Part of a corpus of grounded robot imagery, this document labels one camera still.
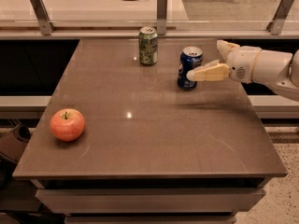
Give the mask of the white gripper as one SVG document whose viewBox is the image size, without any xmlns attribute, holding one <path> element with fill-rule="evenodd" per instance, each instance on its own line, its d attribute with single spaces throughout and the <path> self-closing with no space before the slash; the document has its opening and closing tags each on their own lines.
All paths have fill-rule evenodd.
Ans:
<svg viewBox="0 0 299 224">
<path fill-rule="evenodd" d="M 190 70 L 186 77 L 190 81 L 223 81 L 229 75 L 234 81 L 251 83 L 253 65 L 262 51 L 258 47 L 242 46 L 225 40 L 217 41 L 217 50 L 226 63 L 218 60 Z"/>
</svg>

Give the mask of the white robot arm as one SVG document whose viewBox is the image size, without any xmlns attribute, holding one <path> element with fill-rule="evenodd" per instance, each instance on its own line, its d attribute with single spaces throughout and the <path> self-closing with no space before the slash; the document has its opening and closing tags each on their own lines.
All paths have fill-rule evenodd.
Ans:
<svg viewBox="0 0 299 224">
<path fill-rule="evenodd" d="M 299 52 L 239 46 L 217 41 L 224 62 L 218 60 L 194 68 L 187 73 L 190 81 L 223 81 L 229 77 L 241 83 L 262 84 L 274 94 L 299 101 Z"/>
</svg>

